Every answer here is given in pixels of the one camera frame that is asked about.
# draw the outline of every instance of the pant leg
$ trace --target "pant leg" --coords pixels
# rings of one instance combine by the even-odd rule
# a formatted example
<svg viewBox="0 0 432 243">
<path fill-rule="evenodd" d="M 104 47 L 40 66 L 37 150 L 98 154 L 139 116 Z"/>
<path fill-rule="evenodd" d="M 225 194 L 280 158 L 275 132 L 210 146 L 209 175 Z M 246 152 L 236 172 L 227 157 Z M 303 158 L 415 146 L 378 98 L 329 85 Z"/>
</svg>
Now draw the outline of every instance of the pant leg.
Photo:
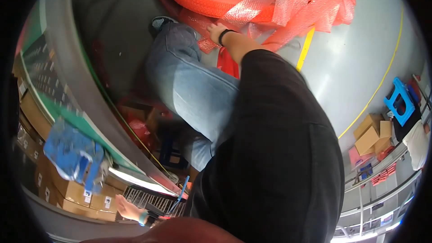
<svg viewBox="0 0 432 243">
<path fill-rule="evenodd" d="M 208 139 L 197 139 L 192 146 L 191 158 L 199 155 L 198 168 L 211 158 L 211 148 L 232 133 L 239 83 L 218 68 L 201 64 L 200 58 L 193 29 L 170 23 L 158 34 L 146 62 L 148 80 L 161 101 Z"/>
</svg>

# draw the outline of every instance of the red item on shelf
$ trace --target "red item on shelf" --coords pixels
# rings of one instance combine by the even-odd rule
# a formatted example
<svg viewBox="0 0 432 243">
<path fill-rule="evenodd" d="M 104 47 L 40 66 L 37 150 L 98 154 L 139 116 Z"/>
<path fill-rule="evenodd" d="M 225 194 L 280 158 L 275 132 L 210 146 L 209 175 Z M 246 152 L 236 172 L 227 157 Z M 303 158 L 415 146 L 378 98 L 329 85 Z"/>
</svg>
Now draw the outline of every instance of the red item on shelf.
<svg viewBox="0 0 432 243">
<path fill-rule="evenodd" d="M 385 157 L 387 157 L 393 149 L 394 146 L 390 146 L 386 150 L 381 151 L 379 154 L 377 154 L 377 160 L 382 161 L 383 159 L 385 159 Z"/>
<path fill-rule="evenodd" d="M 133 117 L 131 113 L 127 115 L 126 122 L 131 127 L 133 132 L 137 135 L 137 137 L 144 143 L 144 145 L 150 150 L 153 151 L 154 138 L 151 135 L 151 132 L 148 130 L 146 124 L 139 119 Z M 133 142 L 138 146 L 142 147 L 142 144 L 138 141 L 138 139 L 132 134 L 128 133 Z"/>
</svg>

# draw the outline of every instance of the orange bubble wrap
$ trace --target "orange bubble wrap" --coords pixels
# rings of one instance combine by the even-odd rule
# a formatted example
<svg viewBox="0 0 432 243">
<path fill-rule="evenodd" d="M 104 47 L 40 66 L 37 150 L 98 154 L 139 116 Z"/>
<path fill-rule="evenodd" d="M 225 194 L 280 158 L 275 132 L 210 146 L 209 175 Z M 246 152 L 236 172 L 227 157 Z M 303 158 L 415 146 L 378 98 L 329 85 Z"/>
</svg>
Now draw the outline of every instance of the orange bubble wrap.
<svg viewBox="0 0 432 243">
<path fill-rule="evenodd" d="M 221 22 L 228 28 L 247 29 L 253 39 L 262 33 L 274 33 L 263 42 L 278 51 L 297 35 L 316 31 L 330 32 L 333 25 L 350 24 L 356 0 L 162 0 L 171 14 L 202 35 L 198 44 L 208 53 L 218 47 L 209 39 L 207 26 Z"/>
</svg>

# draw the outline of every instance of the blue cloth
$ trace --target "blue cloth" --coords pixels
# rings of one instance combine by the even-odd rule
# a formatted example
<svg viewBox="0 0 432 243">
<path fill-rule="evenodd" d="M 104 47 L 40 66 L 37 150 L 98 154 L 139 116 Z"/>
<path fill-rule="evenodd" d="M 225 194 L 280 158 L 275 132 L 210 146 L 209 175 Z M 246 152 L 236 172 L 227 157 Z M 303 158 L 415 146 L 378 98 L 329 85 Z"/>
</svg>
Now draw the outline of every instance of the blue cloth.
<svg viewBox="0 0 432 243">
<path fill-rule="evenodd" d="M 182 154 L 201 171 L 232 135 L 239 80 L 200 62 L 194 30 L 185 24 L 164 25 L 150 51 L 147 78 L 165 106 L 193 128 L 180 138 Z"/>
<path fill-rule="evenodd" d="M 100 191 L 100 184 L 94 185 L 94 180 L 104 159 L 104 149 L 62 118 L 52 126 L 44 154 L 64 179 L 84 184 L 86 191 Z"/>
</svg>

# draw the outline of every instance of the sticker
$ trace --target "sticker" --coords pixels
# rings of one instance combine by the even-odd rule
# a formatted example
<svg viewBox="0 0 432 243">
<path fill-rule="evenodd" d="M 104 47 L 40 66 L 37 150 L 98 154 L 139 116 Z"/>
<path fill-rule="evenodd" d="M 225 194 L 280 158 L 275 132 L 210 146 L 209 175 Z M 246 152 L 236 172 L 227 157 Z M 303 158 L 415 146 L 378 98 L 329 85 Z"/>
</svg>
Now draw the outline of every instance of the sticker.
<svg viewBox="0 0 432 243">
<path fill-rule="evenodd" d="M 48 187 L 45 187 L 45 201 L 49 202 L 50 200 L 50 190 Z"/>
<path fill-rule="evenodd" d="M 105 196 L 105 203 L 106 204 L 111 204 L 111 197 Z"/>
<path fill-rule="evenodd" d="M 92 197 L 92 192 L 89 192 L 88 190 L 85 190 L 83 195 L 85 197 L 91 198 Z"/>
<path fill-rule="evenodd" d="M 25 87 L 25 84 L 24 84 L 24 83 L 21 83 L 21 85 L 20 85 L 19 88 L 18 88 L 19 93 L 21 93 L 21 95 L 24 95 L 26 89 L 27 89 L 27 88 Z"/>
<path fill-rule="evenodd" d="M 41 186 L 41 183 L 42 183 L 42 175 L 39 173 L 39 175 L 38 175 L 38 187 Z"/>
</svg>

